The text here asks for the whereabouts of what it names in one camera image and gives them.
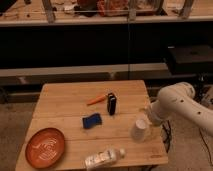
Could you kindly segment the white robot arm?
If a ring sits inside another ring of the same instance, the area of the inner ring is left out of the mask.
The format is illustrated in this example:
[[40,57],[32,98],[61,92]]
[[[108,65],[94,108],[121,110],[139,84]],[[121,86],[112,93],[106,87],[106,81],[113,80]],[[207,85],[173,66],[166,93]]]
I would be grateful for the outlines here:
[[187,82],[161,88],[147,109],[149,120],[160,126],[172,113],[183,116],[213,136],[213,110],[194,100],[195,89]]

